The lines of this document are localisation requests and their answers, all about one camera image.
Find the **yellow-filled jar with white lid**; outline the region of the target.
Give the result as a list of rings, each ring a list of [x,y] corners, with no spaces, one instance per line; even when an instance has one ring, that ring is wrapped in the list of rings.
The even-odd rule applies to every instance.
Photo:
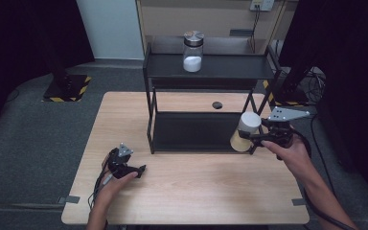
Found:
[[[230,139],[231,147],[238,152],[248,151],[252,145],[251,141],[248,139],[250,134],[255,134],[262,123],[261,117],[252,112],[244,112],[239,120],[238,126],[235,129],[234,134]],[[240,137],[240,132],[245,131],[247,135],[245,138]]]

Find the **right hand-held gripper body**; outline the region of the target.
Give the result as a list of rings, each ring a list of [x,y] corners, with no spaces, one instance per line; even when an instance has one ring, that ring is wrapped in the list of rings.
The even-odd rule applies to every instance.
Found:
[[[267,128],[265,140],[288,148],[293,137],[293,128],[289,122],[310,116],[308,111],[294,110],[275,106],[267,118],[262,119],[262,125]]]

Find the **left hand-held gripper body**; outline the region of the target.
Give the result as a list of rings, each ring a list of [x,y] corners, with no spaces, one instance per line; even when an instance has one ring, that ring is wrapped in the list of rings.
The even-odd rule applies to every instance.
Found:
[[[127,164],[131,154],[133,154],[133,151],[124,143],[121,143],[118,148],[113,149],[108,154],[107,167],[114,177],[122,178],[129,173],[137,171],[136,168]]]

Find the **black curtain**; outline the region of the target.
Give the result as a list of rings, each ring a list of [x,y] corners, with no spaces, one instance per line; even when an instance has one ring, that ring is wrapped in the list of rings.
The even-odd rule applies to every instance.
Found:
[[[368,0],[299,0],[280,55],[286,97],[313,67],[326,77],[317,109],[343,167],[368,183]]]
[[[77,0],[0,0],[0,112],[23,82],[93,60]]]

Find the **person's right hand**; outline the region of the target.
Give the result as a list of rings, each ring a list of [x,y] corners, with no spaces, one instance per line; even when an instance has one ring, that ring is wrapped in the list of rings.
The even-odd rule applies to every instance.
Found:
[[[300,137],[293,135],[291,145],[283,148],[270,141],[262,141],[265,148],[280,157],[299,182],[305,182],[314,170],[308,151]]]

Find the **grey metal cabinet plate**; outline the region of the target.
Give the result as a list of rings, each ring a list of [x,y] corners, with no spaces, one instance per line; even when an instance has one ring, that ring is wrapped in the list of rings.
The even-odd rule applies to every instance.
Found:
[[[230,36],[252,36],[254,34],[254,30],[250,29],[231,29],[229,35]]]

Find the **glass jar with silver lid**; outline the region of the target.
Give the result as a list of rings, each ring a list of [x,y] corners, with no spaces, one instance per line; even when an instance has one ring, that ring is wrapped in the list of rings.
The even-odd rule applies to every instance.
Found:
[[[183,68],[194,73],[201,69],[203,57],[204,34],[199,31],[188,31],[183,40]]]

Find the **striped-edge black stand base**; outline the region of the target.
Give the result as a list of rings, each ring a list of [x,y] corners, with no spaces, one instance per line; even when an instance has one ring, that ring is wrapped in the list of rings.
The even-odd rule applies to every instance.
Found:
[[[68,75],[53,78],[43,95],[43,102],[78,102],[85,93],[91,78],[86,75]]]
[[[288,91],[283,87],[284,79],[277,80],[274,88],[268,96],[271,106],[308,106],[309,99],[301,86]]]

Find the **black two-tier metal rack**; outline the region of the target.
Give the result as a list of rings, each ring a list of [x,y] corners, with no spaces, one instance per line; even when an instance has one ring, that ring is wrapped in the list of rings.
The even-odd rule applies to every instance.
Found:
[[[252,93],[258,81],[274,85],[281,69],[271,47],[261,55],[206,54],[201,69],[195,73],[182,67],[182,55],[169,48],[149,45],[143,64],[149,124],[148,140],[152,153],[158,151],[225,152],[241,117],[239,111],[191,111],[176,100],[176,111],[161,111],[157,96],[163,90],[245,91],[244,108],[261,114],[265,105],[256,104]]]

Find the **person's left hand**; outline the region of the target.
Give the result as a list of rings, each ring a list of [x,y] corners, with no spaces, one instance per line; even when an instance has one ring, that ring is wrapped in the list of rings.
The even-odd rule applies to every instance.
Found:
[[[94,201],[94,208],[101,208],[107,210],[117,194],[128,184],[131,180],[136,178],[137,172],[131,172],[122,178],[116,178],[112,173],[107,172],[100,182],[99,189]]]

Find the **white wall socket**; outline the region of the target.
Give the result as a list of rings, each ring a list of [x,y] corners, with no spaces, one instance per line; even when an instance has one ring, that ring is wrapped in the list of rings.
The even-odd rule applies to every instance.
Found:
[[[275,0],[251,0],[250,10],[252,12],[270,12]]]

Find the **beige wooden cabinet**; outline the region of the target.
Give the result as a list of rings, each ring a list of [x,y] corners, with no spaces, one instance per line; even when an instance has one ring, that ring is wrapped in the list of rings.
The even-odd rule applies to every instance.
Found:
[[[271,11],[251,11],[251,0],[137,0],[144,43],[161,50],[182,49],[183,35],[200,31],[209,54],[261,54],[282,42],[299,0],[275,0]],[[231,29],[254,30],[230,36]]]

